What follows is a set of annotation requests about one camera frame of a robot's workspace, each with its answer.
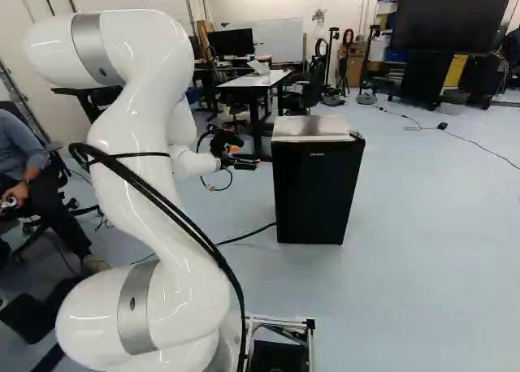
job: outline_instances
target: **black mini fridge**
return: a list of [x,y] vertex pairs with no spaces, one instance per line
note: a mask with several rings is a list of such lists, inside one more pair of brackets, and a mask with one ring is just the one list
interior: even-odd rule
[[365,139],[343,116],[281,116],[271,142],[282,244],[343,244]]

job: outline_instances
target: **shoe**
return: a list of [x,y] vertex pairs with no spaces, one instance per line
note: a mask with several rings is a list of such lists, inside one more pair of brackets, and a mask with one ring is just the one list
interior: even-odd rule
[[108,263],[103,258],[94,254],[85,256],[81,263],[81,274],[85,277],[95,275],[96,273],[103,272],[107,269],[110,269]]
[[0,271],[4,268],[4,266],[9,261],[9,256],[11,255],[11,246],[8,243],[0,242]]

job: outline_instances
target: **white wall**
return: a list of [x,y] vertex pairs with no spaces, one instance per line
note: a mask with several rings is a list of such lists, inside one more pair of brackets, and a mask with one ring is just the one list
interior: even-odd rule
[[[45,0],[27,0],[35,20],[51,16]],[[22,0],[0,0],[0,57],[22,92],[28,96],[38,122],[54,141],[82,141],[89,122],[78,101],[50,91],[52,86],[31,67],[22,51],[25,30],[33,23]]]
[[[363,11],[362,24],[367,13],[366,26],[368,27],[374,20],[377,0],[365,1],[369,3],[369,7],[368,11]],[[363,0],[207,0],[207,2],[215,24],[239,20],[303,17],[304,32],[308,35],[307,58],[310,58],[318,38],[322,37],[328,41],[330,27],[339,27],[341,36],[346,28],[352,28],[358,34]],[[312,21],[312,15],[317,8],[327,9],[325,24],[321,28],[317,28],[316,23]],[[338,46],[339,42],[335,41],[331,59],[333,68],[336,67],[335,56]]]
[[[0,58],[11,69],[14,81],[29,98],[29,105],[36,119],[54,141],[64,144],[82,141],[90,123],[80,103],[73,96],[56,95],[50,91],[54,85],[38,76],[24,56],[21,43],[27,28],[36,21],[46,19],[52,14],[46,0],[0,0]],[[72,13],[68,0],[50,0],[57,15]],[[154,0],[158,5],[166,5],[163,10],[175,11],[185,0],[165,2]],[[202,0],[190,0],[195,21],[203,19]],[[142,0],[135,2],[136,7],[144,7]],[[184,22],[186,30],[191,31],[189,22]]]

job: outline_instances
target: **computer monitor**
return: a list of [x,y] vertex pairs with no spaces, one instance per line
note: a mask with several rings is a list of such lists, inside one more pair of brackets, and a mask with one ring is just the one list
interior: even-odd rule
[[251,28],[208,32],[208,42],[217,55],[238,57],[254,54],[253,30]]
[[505,35],[508,4],[509,0],[399,0],[390,47],[487,54]]

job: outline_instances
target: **hand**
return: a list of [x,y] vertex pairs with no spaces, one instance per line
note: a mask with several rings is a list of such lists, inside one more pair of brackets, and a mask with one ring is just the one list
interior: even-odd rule
[[18,201],[17,209],[24,205],[25,199],[29,197],[29,186],[26,183],[19,183],[11,189],[7,189],[2,195],[2,200],[6,200],[8,197],[16,197]]

